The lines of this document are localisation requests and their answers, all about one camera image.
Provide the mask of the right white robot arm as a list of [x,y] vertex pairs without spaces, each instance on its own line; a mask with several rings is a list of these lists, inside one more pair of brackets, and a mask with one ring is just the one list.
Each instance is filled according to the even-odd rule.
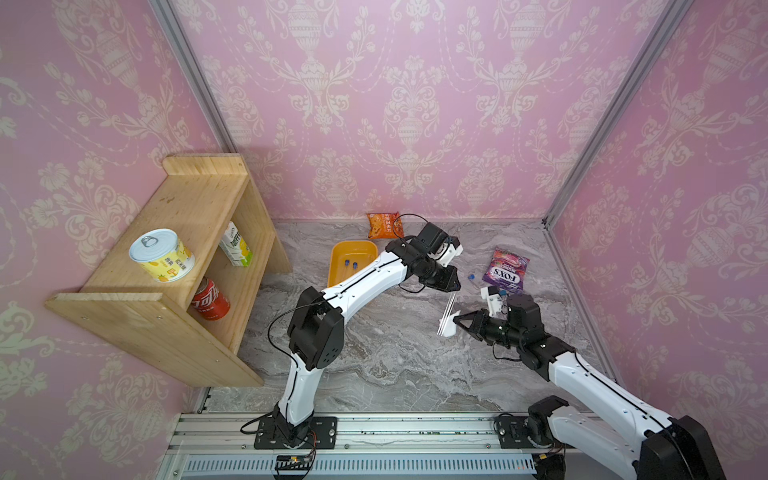
[[525,419],[496,420],[500,441],[517,433],[540,448],[570,446],[623,479],[722,479],[724,469],[706,428],[690,416],[675,418],[597,371],[577,349],[548,333],[529,295],[482,295],[485,308],[463,314],[448,307],[438,333],[462,330],[490,347],[513,349],[518,361],[587,406],[595,419],[557,396],[528,409]]

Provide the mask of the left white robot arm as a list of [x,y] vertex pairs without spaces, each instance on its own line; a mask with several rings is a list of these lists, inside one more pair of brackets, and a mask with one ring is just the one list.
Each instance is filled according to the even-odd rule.
[[310,435],[319,382],[324,369],[340,355],[346,324],[354,315],[411,277],[427,289],[458,291],[458,271],[451,262],[462,252],[458,237],[427,222],[417,235],[390,241],[383,253],[350,278],[324,290],[308,287],[301,292],[289,311],[287,384],[271,414],[286,444],[297,446]]

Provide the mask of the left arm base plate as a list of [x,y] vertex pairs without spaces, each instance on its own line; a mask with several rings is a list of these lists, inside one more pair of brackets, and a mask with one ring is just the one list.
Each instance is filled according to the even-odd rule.
[[336,445],[338,418],[310,416],[296,426],[278,416],[259,421],[253,447],[255,450],[314,448],[332,450]]

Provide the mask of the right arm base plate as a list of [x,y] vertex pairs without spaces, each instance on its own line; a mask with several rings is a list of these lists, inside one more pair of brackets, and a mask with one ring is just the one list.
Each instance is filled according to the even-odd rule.
[[503,412],[493,418],[493,430],[503,450],[533,449],[538,445],[530,438],[527,416]]

